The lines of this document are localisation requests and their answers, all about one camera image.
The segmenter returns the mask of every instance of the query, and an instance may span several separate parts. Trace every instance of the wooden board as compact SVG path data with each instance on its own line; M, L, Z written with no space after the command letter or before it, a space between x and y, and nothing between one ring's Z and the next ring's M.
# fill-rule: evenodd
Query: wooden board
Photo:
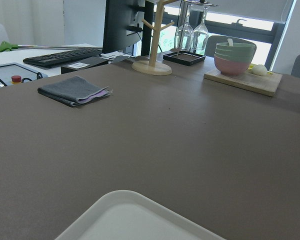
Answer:
M213 69L204 74L203 78L227 84L240 89L273 97L281 81L282 74L273 72L266 76L252 74L249 70L238 76L226 76L218 69Z

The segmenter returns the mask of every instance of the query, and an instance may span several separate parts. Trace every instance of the white label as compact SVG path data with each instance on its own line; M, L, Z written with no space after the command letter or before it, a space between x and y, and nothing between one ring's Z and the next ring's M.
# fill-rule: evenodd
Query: white label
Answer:
M68 65L68 67L74 68L74 69L80 69L80 68L83 68L86 66L89 66L89 64L82 63L82 62L77 62L77 63L71 64L71 65Z

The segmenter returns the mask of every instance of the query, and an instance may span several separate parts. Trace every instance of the egg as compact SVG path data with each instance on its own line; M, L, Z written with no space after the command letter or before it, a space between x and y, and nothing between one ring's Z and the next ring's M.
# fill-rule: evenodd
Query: egg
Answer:
M253 66L253 68L251 69L251 72L255 75L259 75L259 76L265 76L267 75L267 68L264 65L255 65Z

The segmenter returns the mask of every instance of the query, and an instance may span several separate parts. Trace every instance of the keyboard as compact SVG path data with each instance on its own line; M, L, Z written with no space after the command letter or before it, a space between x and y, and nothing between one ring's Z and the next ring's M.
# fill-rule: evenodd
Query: keyboard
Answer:
M34 56L23 59L25 64L31 64L46 68L57 67L62 64L75 62L89 57L97 56L102 53L101 48L86 47L70 51L63 51L48 55Z

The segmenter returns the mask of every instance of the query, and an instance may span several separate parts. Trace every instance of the wooden base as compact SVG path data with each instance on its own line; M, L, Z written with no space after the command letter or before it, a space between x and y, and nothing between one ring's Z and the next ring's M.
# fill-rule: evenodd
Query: wooden base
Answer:
M245 71L238 76L228 76L220 73L218 69L213 69L204 74L203 78L227 84L240 89L245 89L258 94L273 97L281 81L282 74L273 72L266 76L258 76L250 71Z
M155 62L155 66L149 66L149 61L136 61L131 66L134 70L150 75L169 75L172 73L171 67L160 62Z

